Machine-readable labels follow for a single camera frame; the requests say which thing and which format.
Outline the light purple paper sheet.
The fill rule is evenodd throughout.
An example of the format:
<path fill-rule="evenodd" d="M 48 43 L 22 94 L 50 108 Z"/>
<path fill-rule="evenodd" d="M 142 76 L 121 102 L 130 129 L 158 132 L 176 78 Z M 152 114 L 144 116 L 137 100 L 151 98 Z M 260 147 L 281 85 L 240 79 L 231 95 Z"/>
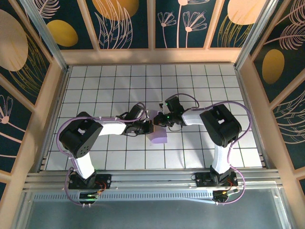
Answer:
<path fill-rule="evenodd" d="M 148 110 L 148 120 L 153 122 L 153 119 L 157 116 L 158 111 Z M 152 133 L 146 135 L 152 144 L 165 144 L 167 143 L 167 132 L 165 127 L 158 125 L 152 125 Z"/>

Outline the grey metal sheet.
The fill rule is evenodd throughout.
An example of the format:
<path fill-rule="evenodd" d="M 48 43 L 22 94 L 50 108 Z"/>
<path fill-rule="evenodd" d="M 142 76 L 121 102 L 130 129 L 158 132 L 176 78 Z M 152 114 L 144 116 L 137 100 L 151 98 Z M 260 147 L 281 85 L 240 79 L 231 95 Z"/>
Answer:
<path fill-rule="evenodd" d="M 82 208 L 59 192 L 21 198 L 11 229 L 298 229 L 275 188 L 249 189 L 233 204 L 191 200 L 100 202 Z"/>

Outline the aluminium mounting rail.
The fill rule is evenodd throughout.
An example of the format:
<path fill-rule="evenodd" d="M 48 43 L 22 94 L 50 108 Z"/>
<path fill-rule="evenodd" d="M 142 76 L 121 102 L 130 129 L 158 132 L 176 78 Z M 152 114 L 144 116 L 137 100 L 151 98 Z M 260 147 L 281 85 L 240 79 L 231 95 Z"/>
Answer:
<path fill-rule="evenodd" d="M 283 183 L 276 169 L 240 168 L 245 187 L 282 188 Z M 113 191 L 194 190 L 195 174 L 209 176 L 209 169 L 161 169 L 161 170 L 110 170 L 97 174 L 110 174 Z M 29 173 L 23 191 L 63 191 L 66 171 L 41 171 Z"/>

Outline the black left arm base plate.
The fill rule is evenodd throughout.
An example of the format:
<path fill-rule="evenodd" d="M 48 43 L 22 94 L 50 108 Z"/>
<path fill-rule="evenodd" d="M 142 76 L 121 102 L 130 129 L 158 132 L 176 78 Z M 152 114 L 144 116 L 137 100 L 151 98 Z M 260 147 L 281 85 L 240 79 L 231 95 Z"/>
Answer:
<path fill-rule="evenodd" d="M 87 179 L 82 178 L 79 174 L 71 174 L 69 179 L 68 188 L 79 190 L 105 190 L 110 188 L 112 182 L 111 174 L 94 173 Z"/>

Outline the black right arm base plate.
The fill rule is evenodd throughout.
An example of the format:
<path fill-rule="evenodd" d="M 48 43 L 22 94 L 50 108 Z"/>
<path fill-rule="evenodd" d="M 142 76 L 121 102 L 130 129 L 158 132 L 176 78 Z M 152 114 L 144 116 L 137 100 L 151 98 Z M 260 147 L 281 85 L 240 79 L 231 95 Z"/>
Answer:
<path fill-rule="evenodd" d="M 227 171 L 223 174 L 218 173 L 195 173 L 195 182 L 197 187 L 229 187 L 238 186 L 236 173 Z"/>

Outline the aluminium side rail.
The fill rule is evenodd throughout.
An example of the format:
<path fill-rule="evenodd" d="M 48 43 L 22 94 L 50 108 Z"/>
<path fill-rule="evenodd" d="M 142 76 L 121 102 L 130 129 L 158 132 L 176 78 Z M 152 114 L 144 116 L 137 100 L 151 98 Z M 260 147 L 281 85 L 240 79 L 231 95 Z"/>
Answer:
<path fill-rule="evenodd" d="M 44 128 L 43 141 L 37 151 L 37 156 L 31 168 L 31 172 L 35 172 L 35 173 L 40 172 L 43 159 L 49 151 L 50 144 L 53 142 L 53 135 L 57 123 L 57 117 L 62 103 L 63 93 L 65 91 L 65 87 L 67 86 L 67 81 L 69 79 L 69 76 L 70 76 L 70 67 L 67 66 L 67 69 L 63 70 L 62 73 L 60 74 L 58 83 L 55 88 L 55 92 L 53 93 L 52 103 L 50 105 L 49 113 Z"/>
<path fill-rule="evenodd" d="M 254 140 L 258 149 L 258 153 L 259 156 L 262 156 L 263 160 L 262 160 L 262 166 L 263 168 L 266 169 L 274 169 L 274 165 L 273 163 L 270 161 L 266 149 L 264 147 L 263 141 L 262 141 L 262 135 L 259 132 L 258 126 L 257 126 L 257 121 L 255 119 L 255 115 L 254 115 L 254 111 L 252 108 L 252 105 L 250 103 L 250 98 L 248 96 L 248 93 L 246 91 L 246 86 L 244 84 L 242 75 L 240 73 L 240 71 L 237 69 L 236 66 L 234 66 L 234 71 L 236 73 L 236 77 L 240 86 L 240 90 L 241 90 L 241 94 L 242 94 L 242 98 L 244 101 L 244 105 L 248 108 L 248 110 L 250 111 L 251 115 L 252 115 L 252 132 L 254 135 Z"/>

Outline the teal wall panel pink flowers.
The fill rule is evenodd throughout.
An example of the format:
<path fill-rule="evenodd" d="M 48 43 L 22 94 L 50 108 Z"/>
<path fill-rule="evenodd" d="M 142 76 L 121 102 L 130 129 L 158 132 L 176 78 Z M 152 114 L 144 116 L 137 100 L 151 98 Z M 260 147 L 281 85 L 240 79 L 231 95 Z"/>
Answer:
<path fill-rule="evenodd" d="M 216 0 L 156 0 L 155 48 L 202 48 Z"/>

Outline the teal wall panel orange circle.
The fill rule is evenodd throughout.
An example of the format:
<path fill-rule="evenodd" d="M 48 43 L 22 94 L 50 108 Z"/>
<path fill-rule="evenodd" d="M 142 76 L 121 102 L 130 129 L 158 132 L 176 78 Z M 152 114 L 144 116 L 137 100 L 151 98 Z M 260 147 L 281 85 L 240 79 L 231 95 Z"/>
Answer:
<path fill-rule="evenodd" d="M 147 0 L 86 0 L 100 49 L 147 49 Z"/>

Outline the teal wall panel cream circle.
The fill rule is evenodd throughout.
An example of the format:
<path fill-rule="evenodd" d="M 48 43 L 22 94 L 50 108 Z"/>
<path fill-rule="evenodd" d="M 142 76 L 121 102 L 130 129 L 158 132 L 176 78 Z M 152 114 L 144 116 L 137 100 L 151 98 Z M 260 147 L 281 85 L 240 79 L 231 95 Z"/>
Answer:
<path fill-rule="evenodd" d="M 224 0 L 211 48 L 242 48 L 266 0 Z"/>

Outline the aluminium frame post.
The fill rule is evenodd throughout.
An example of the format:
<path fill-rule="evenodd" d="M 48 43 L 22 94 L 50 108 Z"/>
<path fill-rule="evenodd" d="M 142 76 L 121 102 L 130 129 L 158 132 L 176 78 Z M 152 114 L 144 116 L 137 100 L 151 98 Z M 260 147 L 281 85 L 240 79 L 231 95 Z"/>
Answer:
<path fill-rule="evenodd" d="M 59 0 L 19 0 L 30 20 L 62 70 L 67 71 L 67 64 L 55 42 L 45 19 L 51 19 L 60 8 Z"/>
<path fill-rule="evenodd" d="M 278 0 L 267 0 L 266 3 L 264 4 L 262 11 L 260 12 L 256 22 L 252 26 L 242 46 L 241 52 L 234 64 L 234 68 L 236 71 L 240 70 L 240 68 L 242 67 L 251 49 L 253 48 L 255 42 L 258 40 L 263 29 L 266 27 L 266 24 L 268 23 L 277 4 L 278 4 Z"/>

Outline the teal wall panel white flower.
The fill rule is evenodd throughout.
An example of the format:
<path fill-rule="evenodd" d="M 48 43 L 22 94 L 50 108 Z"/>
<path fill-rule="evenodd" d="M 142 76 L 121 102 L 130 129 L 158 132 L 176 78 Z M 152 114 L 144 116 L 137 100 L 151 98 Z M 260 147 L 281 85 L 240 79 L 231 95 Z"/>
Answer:
<path fill-rule="evenodd" d="M 0 173 L 14 171 L 32 113 L 29 101 L 0 74 Z"/>

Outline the teal wall panel yellow oval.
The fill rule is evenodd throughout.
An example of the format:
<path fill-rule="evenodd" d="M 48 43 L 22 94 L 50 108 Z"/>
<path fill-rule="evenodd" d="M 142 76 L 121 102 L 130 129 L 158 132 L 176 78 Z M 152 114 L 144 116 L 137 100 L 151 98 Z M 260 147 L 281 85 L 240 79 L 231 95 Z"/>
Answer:
<path fill-rule="evenodd" d="M 77 0 L 32 0 L 61 50 L 93 48 Z"/>
<path fill-rule="evenodd" d="M 305 0 L 278 0 L 250 55 L 271 103 L 305 68 Z"/>

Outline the teal wall panel leaf outlines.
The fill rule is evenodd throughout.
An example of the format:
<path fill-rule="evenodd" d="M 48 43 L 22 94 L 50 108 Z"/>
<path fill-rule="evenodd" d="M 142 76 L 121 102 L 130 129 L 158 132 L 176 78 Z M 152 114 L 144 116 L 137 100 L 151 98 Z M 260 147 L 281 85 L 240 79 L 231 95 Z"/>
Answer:
<path fill-rule="evenodd" d="M 273 113 L 294 169 L 305 167 L 305 81 Z"/>

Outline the teal wall panel cream disc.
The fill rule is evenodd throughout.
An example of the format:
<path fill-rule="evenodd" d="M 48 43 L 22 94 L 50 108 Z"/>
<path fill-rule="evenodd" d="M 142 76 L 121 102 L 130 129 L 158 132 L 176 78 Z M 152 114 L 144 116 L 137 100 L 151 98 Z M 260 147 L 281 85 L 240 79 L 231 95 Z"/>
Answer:
<path fill-rule="evenodd" d="M 0 0 L 0 74 L 36 104 L 50 61 L 9 0 Z"/>

